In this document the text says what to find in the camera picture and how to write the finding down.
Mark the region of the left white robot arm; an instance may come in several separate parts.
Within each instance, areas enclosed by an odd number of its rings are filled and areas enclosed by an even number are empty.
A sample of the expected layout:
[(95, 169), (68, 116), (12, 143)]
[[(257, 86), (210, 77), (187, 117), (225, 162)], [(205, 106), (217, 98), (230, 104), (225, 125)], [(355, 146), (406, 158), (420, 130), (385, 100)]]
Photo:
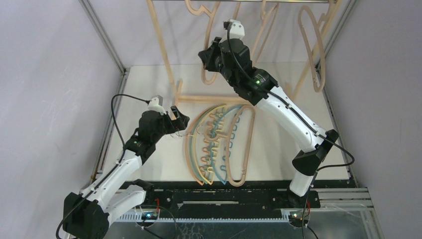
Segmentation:
[(69, 193), (64, 200), (63, 219), (56, 231), (63, 230), (78, 239), (102, 239), (110, 226), (129, 209), (151, 207), (156, 195), (152, 185), (137, 179), (123, 192), (117, 191), (153, 154), (157, 142), (167, 134), (185, 130), (190, 118), (176, 106), (175, 119), (161, 106), (149, 107), (138, 121), (138, 127), (123, 145), (120, 159), (105, 174), (80, 193)]

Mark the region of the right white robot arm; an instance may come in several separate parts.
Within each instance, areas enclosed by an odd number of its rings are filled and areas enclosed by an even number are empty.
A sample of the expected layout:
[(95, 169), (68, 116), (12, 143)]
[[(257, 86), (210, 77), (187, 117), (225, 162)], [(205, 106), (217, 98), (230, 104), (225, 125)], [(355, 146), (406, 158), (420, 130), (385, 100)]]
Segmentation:
[(254, 67), (250, 50), (240, 39), (216, 37), (198, 56), (205, 70), (220, 73), (241, 98), (268, 113), (296, 141), (300, 152), (292, 161), (296, 172), (287, 196), (290, 205), (301, 207), (320, 164), (339, 138), (338, 132), (318, 126), (266, 70)]

